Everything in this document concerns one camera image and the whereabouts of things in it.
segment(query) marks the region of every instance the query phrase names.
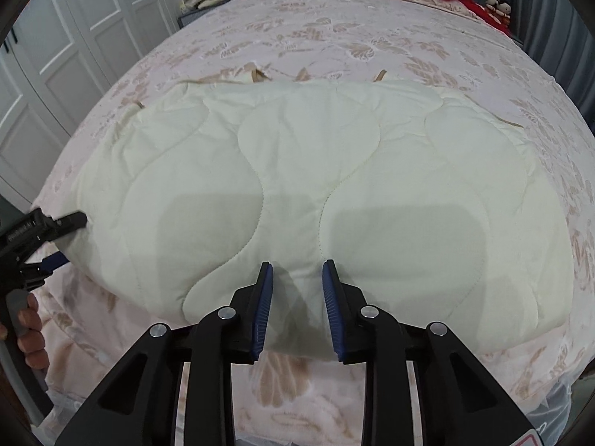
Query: human hand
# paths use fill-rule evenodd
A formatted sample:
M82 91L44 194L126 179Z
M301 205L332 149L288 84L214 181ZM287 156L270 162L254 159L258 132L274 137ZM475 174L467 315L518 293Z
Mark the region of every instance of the human hand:
M28 308L19 311L19 321L29 332L19 337L17 344L25 354L25 362L32 369L47 369L49 366L48 353L45 351L45 339L41 334L42 323L39 317L39 303L35 295L27 297ZM5 340L7 328L0 323L0 340Z

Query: gray curtain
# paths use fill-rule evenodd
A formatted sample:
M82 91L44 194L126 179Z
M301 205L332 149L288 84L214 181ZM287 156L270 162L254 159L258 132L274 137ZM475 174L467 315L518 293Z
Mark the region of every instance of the gray curtain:
M595 41L568 0L515 0L512 30L595 131Z

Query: sticker label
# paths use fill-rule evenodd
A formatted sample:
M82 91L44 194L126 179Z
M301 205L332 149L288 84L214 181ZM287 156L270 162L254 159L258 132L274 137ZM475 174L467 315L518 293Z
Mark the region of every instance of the sticker label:
M511 444L511 446L543 446L539 434L535 429L530 429L521 439Z

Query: floral bedspread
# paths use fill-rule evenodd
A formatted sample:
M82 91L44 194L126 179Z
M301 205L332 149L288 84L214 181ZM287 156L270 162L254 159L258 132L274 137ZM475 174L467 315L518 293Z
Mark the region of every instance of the floral bedspread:
M566 213L575 257L572 313L562 327L481 361L531 411L558 378L595 355L595 138L560 86L512 40L481 21L427 4L233 0L213 10L147 55L103 97L66 146L37 204L60 213L78 170L128 104L148 104L180 80L233 80L256 68L273 80L298 81L371 81L387 70L458 89L522 125ZM52 361L48 383L73 401L83 400L158 320L70 265L38 295ZM254 367L237 366L233 374L239 431L302 445L360 444L361 366L265 353ZM59 412L46 421L49 435L68 418Z

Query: silver screw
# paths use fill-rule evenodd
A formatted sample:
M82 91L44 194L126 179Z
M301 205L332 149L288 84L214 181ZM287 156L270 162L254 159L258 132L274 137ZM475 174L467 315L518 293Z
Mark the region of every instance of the silver screw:
M231 307L223 307L217 312L217 315L219 315L219 318L223 320L232 319L236 316L236 310L235 308Z
M149 330L151 337L162 337L166 332L167 327L162 323L156 323L153 327L151 327L151 330Z
M371 305L366 305L365 307L362 307L362 309L359 312L367 319L374 319L380 313L376 307L373 307Z
M441 321L436 321L430 325L430 332L432 332L434 335L443 336L446 335L446 332L448 332L448 327L445 326Z

